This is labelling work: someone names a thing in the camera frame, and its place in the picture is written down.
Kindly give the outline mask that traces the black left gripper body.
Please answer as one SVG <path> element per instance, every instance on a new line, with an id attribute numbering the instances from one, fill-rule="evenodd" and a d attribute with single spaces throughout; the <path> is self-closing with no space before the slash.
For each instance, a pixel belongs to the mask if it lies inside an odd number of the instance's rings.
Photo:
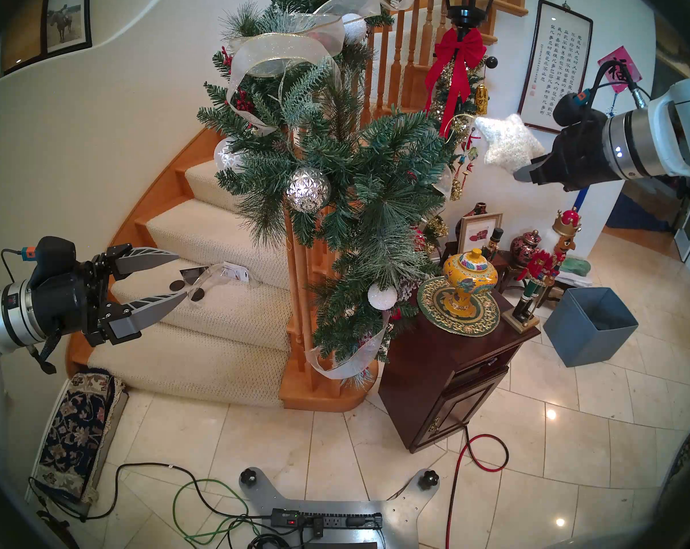
<path id="1" fill-rule="evenodd" d="M 112 276 L 108 253 L 83 263 L 74 250 L 36 250 L 29 279 L 32 314 L 45 348 L 61 337 L 81 332 L 91 346 L 102 344 L 98 328 L 101 307 L 108 302 Z"/>

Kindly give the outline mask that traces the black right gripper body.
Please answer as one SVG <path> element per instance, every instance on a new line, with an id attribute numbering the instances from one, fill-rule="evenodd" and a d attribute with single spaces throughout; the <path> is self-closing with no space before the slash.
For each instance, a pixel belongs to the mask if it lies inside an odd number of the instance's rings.
<path id="1" fill-rule="evenodd" d="M 566 127 L 554 140 L 552 151 L 531 170 L 537 185 L 561 184 L 573 192 L 617 180 L 605 154 L 603 131 L 608 119 L 589 119 Z"/>

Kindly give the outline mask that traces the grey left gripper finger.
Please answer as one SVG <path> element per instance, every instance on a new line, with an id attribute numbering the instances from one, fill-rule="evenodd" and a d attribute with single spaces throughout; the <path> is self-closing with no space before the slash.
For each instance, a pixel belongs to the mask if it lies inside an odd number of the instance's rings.
<path id="1" fill-rule="evenodd" d="M 128 277 L 132 273 L 153 269 L 177 259 L 177 253 L 156 247 L 120 244 L 108 248 L 108 265 L 115 277 Z"/>
<path id="2" fill-rule="evenodd" d="M 125 343 L 161 321 L 188 297 L 186 292 L 142 297 L 127 303 L 107 302 L 101 307 L 98 328 L 101 342 Z"/>

